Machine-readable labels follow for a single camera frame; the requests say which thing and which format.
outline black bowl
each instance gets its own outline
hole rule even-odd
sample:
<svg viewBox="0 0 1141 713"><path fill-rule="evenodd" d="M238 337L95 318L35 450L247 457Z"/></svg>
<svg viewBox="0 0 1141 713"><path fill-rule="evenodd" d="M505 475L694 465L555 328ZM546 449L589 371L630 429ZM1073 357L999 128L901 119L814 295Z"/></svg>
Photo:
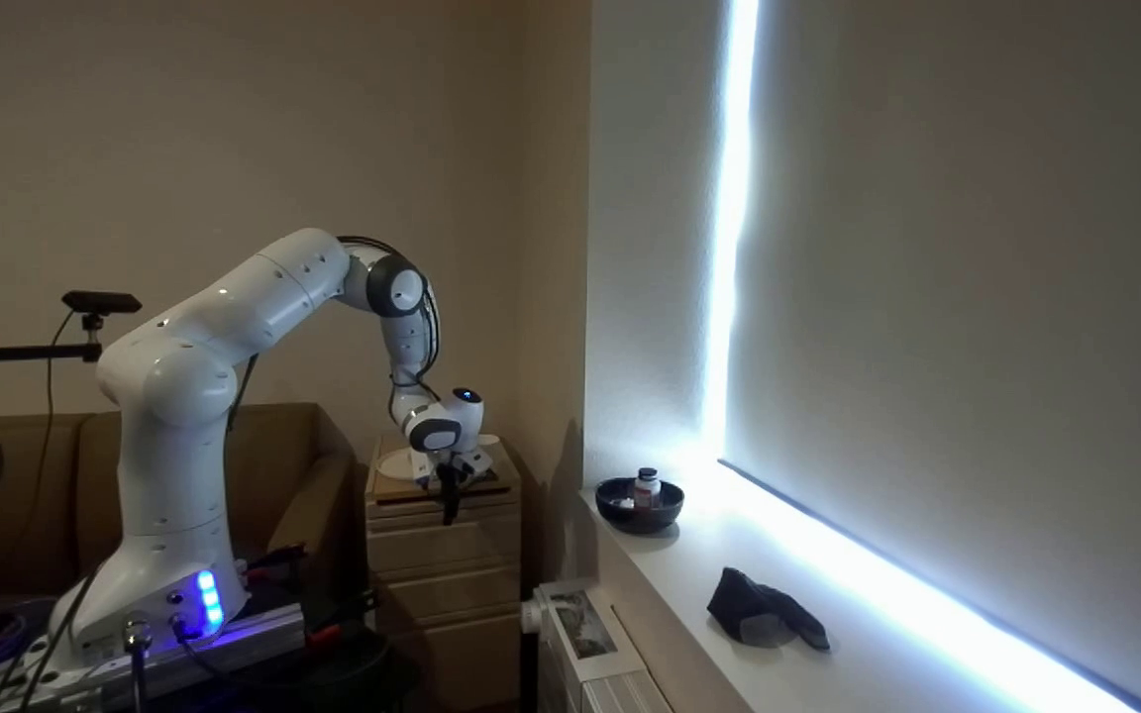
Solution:
<svg viewBox="0 0 1141 713"><path fill-rule="evenodd" d="M630 534L653 534L653 532L667 532L668 524L676 524L676 516L684 507L680 487L662 483L657 501L638 503L635 483L638 481L597 483L597 510L606 524L616 524L617 532L630 532Z"/></svg>

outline robotic arm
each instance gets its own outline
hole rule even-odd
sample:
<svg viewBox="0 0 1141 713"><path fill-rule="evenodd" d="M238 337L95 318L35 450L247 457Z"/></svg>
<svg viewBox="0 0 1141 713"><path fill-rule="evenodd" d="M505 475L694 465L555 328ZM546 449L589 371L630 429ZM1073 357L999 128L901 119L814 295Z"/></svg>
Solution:
<svg viewBox="0 0 1141 713"><path fill-rule="evenodd" d="M247 606L227 528L227 421L241 368L329 302L379 318L390 412L437 465L444 503L491 469L474 438L485 401L466 387L440 401L425 383L440 353L425 273L371 239L284 234L99 357L99 383L124 412L124 541L52 610L60 677L120 656L128 623L160 642L212 639Z"/></svg>

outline wooden drawer unit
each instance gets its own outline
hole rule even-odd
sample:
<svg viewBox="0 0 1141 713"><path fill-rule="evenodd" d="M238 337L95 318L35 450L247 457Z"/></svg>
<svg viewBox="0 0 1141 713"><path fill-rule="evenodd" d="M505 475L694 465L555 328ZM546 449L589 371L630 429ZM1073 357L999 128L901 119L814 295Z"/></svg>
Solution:
<svg viewBox="0 0 1141 713"><path fill-rule="evenodd" d="M523 481L489 445L491 475L444 524L437 497L379 470L400 449L370 461L363 549L378 630L419 666L412 710L521 710Z"/></svg>

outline radiator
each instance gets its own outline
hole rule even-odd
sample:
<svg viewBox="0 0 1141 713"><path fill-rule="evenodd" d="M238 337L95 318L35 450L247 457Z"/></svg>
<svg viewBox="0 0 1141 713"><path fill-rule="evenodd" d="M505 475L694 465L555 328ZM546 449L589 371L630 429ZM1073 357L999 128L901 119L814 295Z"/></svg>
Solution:
<svg viewBox="0 0 1141 713"><path fill-rule="evenodd" d="M540 713L668 713L604 592L543 584L523 626L540 635Z"/></svg>

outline white window blind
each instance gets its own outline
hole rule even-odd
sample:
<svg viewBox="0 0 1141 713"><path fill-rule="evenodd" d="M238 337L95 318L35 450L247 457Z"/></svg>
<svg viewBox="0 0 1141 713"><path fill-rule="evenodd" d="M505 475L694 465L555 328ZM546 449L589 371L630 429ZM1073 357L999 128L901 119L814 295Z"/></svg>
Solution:
<svg viewBox="0 0 1141 713"><path fill-rule="evenodd" d="M1141 3L762 3L724 461L1141 699Z"/></svg>

